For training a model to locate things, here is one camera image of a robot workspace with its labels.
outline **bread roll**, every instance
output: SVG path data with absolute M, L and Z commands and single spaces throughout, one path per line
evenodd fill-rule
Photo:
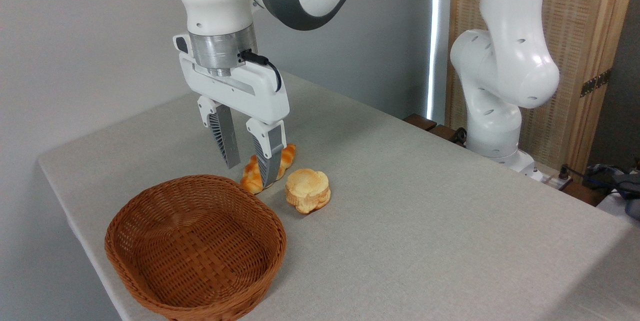
M 329 178 L 322 171 L 297 170 L 286 179 L 285 196 L 300 214 L 322 209 L 331 199 Z
M 288 143 L 282 150 L 276 181 L 280 180 L 282 176 L 284 176 L 284 173 L 291 167 L 291 164 L 293 164 L 293 159 L 295 159 L 295 157 L 296 146 L 293 143 Z M 263 191 L 263 178 L 260 176 L 258 157 L 256 157 L 256 155 L 252 155 L 249 159 L 249 164 L 244 167 L 240 186 L 254 195 Z

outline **round bread bun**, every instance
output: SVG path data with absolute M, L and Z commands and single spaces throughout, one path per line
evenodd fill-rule
M 286 179 L 285 196 L 300 214 L 322 209 L 331 199 L 329 178 L 322 171 L 301 168 Z

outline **wicker basket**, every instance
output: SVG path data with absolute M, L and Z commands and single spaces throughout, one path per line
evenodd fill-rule
M 142 191 L 111 221 L 107 257 L 142 306 L 230 321 L 260 303 L 286 248 L 278 216 L 233 180 L 192 175 Z

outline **white wall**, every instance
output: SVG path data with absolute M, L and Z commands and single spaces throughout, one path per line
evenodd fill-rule
M 348 0 L 310 32 L 263 12 L 258 45 L 402 117 L 421 109 L 429 7 Z M 180 0 L 0 0 L 0 320 L 118 319 L 36 159 L 187 93 L 171 45 L 184 30 Z

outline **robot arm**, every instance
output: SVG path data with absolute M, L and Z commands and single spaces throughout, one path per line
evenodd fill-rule
M 531 176 L 518 150 L 519 107 L 546 103 L 560 81 L 542 28 L 542 0 L 480 0 L 488 31 L 463 32 L 451 47 L 467 106 L 467 148 Z
M 240 163 L 231 109 L 249 115 L 263 186 L 276 180 L 286 146 L 283 118 L 290 111 L 275 66 L 258 55 L 253 13 L 267 9 L 297 30 L 325 25 L 345 0 L 182 0 L 188 34 L 173 38 L 203 124 L 213 131 L 229 168 Z

